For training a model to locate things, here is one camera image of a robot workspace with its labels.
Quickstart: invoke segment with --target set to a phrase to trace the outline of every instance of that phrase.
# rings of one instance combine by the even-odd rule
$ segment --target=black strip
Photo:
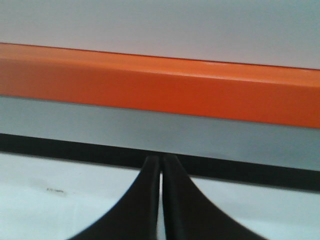
[[[0,134],[0,151],[141,168],[155,152],[125,147]],[[177,154],[190,175],[320,192],[320,171]]]
[[[212,204],[173,154],[163,159],[162,199],[167,240],[263,240]]]
[[[147,157],[139,175],[119,202],[70,240],[156,240],[159,178],[159,158]]]

